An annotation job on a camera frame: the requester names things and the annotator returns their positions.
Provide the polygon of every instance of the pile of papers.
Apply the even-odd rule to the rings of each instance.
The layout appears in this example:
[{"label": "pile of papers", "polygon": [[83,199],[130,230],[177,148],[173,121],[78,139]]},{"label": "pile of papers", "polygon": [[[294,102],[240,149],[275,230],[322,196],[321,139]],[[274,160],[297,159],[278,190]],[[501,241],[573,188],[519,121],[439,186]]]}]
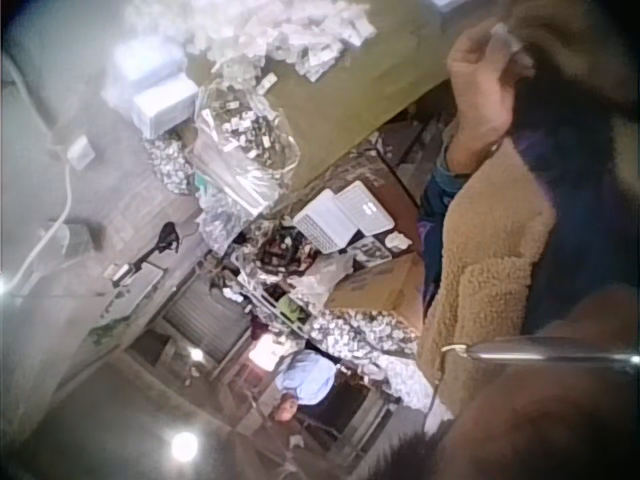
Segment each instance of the pile of papers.
[{"label": "pile of papers", "polygon": [[267,56],[316,81],[346,46],[376,34],[367,6],[344,0],[134,0],[127,19],[206,53],[228,85],[253,87]]}]

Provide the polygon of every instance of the ceiling light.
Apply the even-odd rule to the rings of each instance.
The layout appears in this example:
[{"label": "ceiling light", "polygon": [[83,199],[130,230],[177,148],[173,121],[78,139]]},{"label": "ceiling light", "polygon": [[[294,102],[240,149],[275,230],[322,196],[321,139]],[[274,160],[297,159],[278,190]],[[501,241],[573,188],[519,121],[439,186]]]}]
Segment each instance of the ceiling light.
[{"label": "ceiling light", "polygon": [[194,362],[201,362],[204,360],[204,353],[199,348],[191,349],[191,360]]},{"label": "ceiling light", "polygon": [[198,438],[193,433],[178,433],[171,441],[171,453],[179,462],[190,462],[198,453]]}]

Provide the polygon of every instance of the table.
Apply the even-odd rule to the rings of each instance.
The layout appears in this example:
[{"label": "table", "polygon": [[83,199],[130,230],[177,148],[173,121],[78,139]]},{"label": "table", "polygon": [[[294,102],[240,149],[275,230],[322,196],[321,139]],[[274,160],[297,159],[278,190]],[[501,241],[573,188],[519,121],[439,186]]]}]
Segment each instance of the table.
[{"label": "table", "polygon": [[[273,62],[278,82],[267,93],[281,108],[300,146],[293,187],[299,189],[329,168],[380,125],[447,78],[445,59],[458,34],[487,16],[449,14],[447,23],[427,0],[367,0],[375,37],[349,49],[317,82],[293,66]],[[196,83],[210,67],[190,65]]]}]

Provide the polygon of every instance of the pile of packets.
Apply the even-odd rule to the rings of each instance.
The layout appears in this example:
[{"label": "pile of packets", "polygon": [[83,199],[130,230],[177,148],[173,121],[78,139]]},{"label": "pile of packets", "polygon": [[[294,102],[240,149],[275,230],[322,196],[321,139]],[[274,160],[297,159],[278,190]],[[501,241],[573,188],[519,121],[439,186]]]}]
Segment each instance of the pile of packets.
[{"label": "pile of packets", "polygon": [[267,56],[295,65],[315,82],[376,34],[366,5],[345,0],[134,0],[127,19],[206,53],[226,85],[254,87]]},{"label": "pile of packets", "polygon": [[305,325],[324,351],[358,365],[360,374],[411,408],[426,411],[433,388],[416,362],[416,337],[385,312],[325,310]]}]

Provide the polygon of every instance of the white paper slip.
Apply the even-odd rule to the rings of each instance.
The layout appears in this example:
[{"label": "white paper slip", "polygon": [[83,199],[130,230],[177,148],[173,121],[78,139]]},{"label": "white paper slip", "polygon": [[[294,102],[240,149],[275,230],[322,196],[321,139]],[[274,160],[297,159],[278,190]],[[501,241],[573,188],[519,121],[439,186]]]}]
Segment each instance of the white paper slip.
[{"label": "white paper slip", "polygon": [[269,91],[269,89],[277,81],[278,81],[278,77],[276,77],[276,74],[273,72],[269,73],[266,77],[262,79],[260,84],[256,87],[256,92],[258,92],[259,95],[264,95]]},{"label": "white paper slip", "polygon": [[227,153],[230,152],[231,150],[233,150],[234,148],[236,148],[238,145],[240,145],[238,142],[236,142],[233,138],[229,141],[229,143],[227,143],[223,148],[222,151]]}]

